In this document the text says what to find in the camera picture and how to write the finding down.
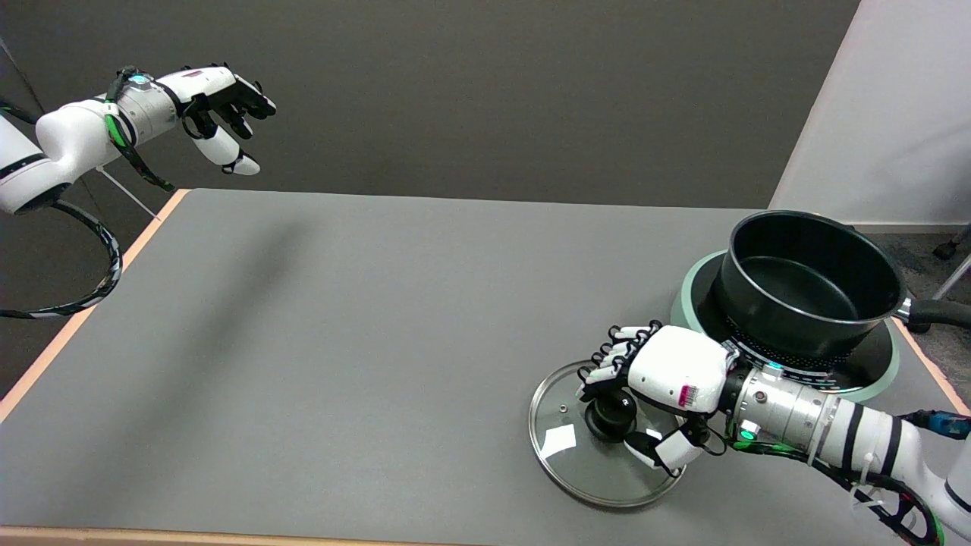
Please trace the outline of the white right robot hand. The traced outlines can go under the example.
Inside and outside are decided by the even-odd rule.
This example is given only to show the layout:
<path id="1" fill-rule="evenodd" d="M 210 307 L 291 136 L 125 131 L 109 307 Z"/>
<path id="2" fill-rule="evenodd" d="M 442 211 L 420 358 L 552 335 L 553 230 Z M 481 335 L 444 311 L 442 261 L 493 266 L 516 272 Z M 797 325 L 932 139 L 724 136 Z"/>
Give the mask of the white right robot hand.
<path id="1" fill-rule="evenodd" d="M 625 449 L 650 469 L 670 477 L 707 452 L 708 421 L 735 355 L 703 333 L 653 319 L 646 326 L 611 326 L 610 341 L 580 367 L 576 396 L 582 402 L 634 400 L 665 411 L 679 421 L 673 431 L 618 433 Z"/>

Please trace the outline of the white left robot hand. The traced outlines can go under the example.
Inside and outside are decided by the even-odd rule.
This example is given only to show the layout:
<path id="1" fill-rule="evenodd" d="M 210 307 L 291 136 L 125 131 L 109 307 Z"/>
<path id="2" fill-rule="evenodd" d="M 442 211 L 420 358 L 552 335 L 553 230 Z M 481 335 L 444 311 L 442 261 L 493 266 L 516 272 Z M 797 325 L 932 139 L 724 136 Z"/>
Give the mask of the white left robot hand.
<path id="1" fill-rule="evenodd" d="M 248 118 L 266 120 L 276 103 L 257 82 L 240 77 L 226 64 L 190 68 L 156 80 L 170 94 L 186 135 L 199 152 L 226 175 L 253 176 L 258 162 L 240 146 L 253 138 Z"/>

